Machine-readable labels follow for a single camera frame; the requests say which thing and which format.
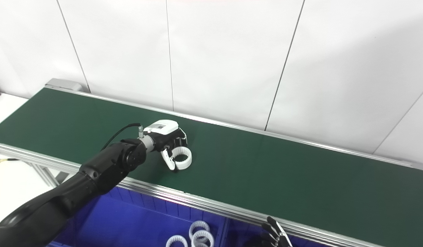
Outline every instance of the blue bin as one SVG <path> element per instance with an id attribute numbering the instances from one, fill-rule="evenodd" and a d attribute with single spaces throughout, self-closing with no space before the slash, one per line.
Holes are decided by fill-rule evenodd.
<path id="1" fill-rule="evenodd" d="M 209 224 L 215 247 L 260 246 L 259 226 L 116 187 L 88 203 L 48 247 L 165 247 L 173 235 L 190 242 L 188 230 L 197 220 Z M 323 247 L 291 241 L 295 247 Z"/>

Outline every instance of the robotic hand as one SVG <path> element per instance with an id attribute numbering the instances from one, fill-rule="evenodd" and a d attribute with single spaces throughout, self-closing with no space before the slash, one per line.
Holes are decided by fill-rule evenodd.
<path id="1" fill-rule="evenodd" d="M 261 233 L 262 247 L 292 247 L 291 241 L 282 226 L 270 216 L 266 218 L 266 221 L 268 223 L 262 224 L 262 228 L 266 231 Z"/>
<path id="2" fill-rule="evenodd" d="M 108 146 L 130 126 L 139 127 L 138 139 L 124 139 Z M 161 152 L 170 169 L 177 169 L 172 152 L 177 148 L 186 149 L 187 145 L 187 137 L 177 122 L 160 120 L 144 130 L 139 123 L 125 128 L 117 132 L 100 153 L 83 164 L 76 175 L 5 217 L 0 222 L 0 247 L 46 246 L 79 209 L 117 186 L 146 160 L 149 152 Z"/>

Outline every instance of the white plastic ring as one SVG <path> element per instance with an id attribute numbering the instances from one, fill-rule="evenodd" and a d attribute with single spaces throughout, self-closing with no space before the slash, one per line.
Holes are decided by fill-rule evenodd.
<path id="1" fill-rule="evenodd" d="M 170 245 L 174 242 L 182 242 L 184 244 L 184 247 L 188 247 L 187 240 L 185 240 L 185 238 L 181 235 L 171 236 L 166 242 L 166 247 L 170 247 Z"/>
<path id="2" fill-rule="evenodd" d="M 192 152 L 187 147 L 176 147 L 172 150 L 172 158 L 182 154 L 187 156 L 184 161 L 174 161 L 179 170 L 186 169 L 192 163 Z"/>
<path id="3" fill-rule="evenodd" d="M 192 237 L 193 237 L 193 230 L 195 228 L 198 228 L 198 227 L 204 228 L 204 230 L 206 230 L 207 232 L 210 232 L 210 227 L 208 226 L 207 222 L 205 222 L 205 221 L 195 221 L 195 222 L 192 223 L 192 225 L 189 228 L 190 240 L 192 240 Z M 207 242 L 207 239 L 206 238 L 199 238 L 199 239 L 197 239 L 197 242 L 205 243 L 205 242 Z"/>
<path id="4" fill-rule="evenodd" d="M 213 235 L 206 230 L 200 230 L 195 232 L 195 234 L 192 236 L 192 247 L 202 247 L 204 243 L 197 242 L 199 238 L 206 238 L 210 241 L 210 246 L 205 245 L 207 247 L 213 247 L 215 245 L 215 239 L 213 238 Z"/>

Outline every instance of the wall panel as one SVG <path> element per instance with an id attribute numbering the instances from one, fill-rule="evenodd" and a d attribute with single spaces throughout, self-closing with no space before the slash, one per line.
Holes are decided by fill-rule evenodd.
<path id="1" fill-rule="evenodd" d="M 172 109 L 164 0 L 60 0 L 94 94 Z"/>
<path id="2" fill-rule="evenodd" d="M 86 87 L 56 1 L 0 0 L 0 89 L 30 97 L 51 78 Z"/>
<path id="3" fill-rule="evenodd" d="M 423 92 L 423 0 L 306 1 L 268 131 L 372 153 Z"/>
<path id="4" fill-rule="evenodd" d="M 423 95 L 375 154 L 423 164 Z"/>
<path id="5" fill-rule="evenodd" d="M 263 129 L 302 0 L 168 0 L 175 111 Z"/>

